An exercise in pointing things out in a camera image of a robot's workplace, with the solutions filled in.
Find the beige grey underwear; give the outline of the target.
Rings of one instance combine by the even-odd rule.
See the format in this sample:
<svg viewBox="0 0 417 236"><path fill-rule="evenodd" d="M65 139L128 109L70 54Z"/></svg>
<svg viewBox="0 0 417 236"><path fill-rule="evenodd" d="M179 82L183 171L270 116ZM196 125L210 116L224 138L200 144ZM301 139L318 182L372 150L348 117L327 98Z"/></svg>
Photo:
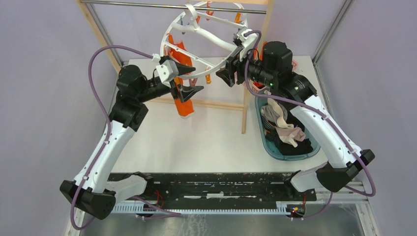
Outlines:
<svg viewBox="0 0 417 236"><path fill-rule="evenodd" d="M293 124L286 122L288 113L286 109L272 98L267 99L267 104L261 108L261 114L268 120L275 123L276 127L293 129Z"/></svg>

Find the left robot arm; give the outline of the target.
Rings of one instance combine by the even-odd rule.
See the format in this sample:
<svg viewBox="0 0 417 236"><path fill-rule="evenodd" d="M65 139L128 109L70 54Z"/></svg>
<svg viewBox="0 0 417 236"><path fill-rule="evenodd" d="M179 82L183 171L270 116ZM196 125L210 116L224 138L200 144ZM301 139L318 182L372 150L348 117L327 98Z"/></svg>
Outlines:
<svg viewBox="0 0 417 236"><path fill-rule="evenodd" d="M145 102L169 93L184 102L203 89L175 84L176 77L190 74L195 67L167 60L155 70L158 75L152 79L147 79L136 65L119 71L118 97L106 115L109 127L83 169L73 180L65 180L60 186L72 208L103 220L124 200L133 196L149 200L154 196L151 176L136 172L125 179L109 181L111 170L143 122L148 112Z"/></svg>

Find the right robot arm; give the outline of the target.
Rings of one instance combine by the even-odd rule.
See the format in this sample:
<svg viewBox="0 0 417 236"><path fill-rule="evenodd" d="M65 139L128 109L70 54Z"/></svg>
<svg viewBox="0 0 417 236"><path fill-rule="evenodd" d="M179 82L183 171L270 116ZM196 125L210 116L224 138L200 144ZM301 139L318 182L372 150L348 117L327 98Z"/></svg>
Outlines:
<svg viewBox="0 0 417 236"><path fill-rule="evenodd" d="M225 68L217 76L228 86L254 81L270 91L270 98L287 106L324 151L327 161L305 171L297 171L285 185L284 195L298 200L304 191L323 187L330 192L348 188L360 172L369 175L375 158L370 149L356 145L329 114L309 80L293 71L293 54L285 43L271 41L263 46L262 59L254 58L254 46L236 40Z"/></svg>

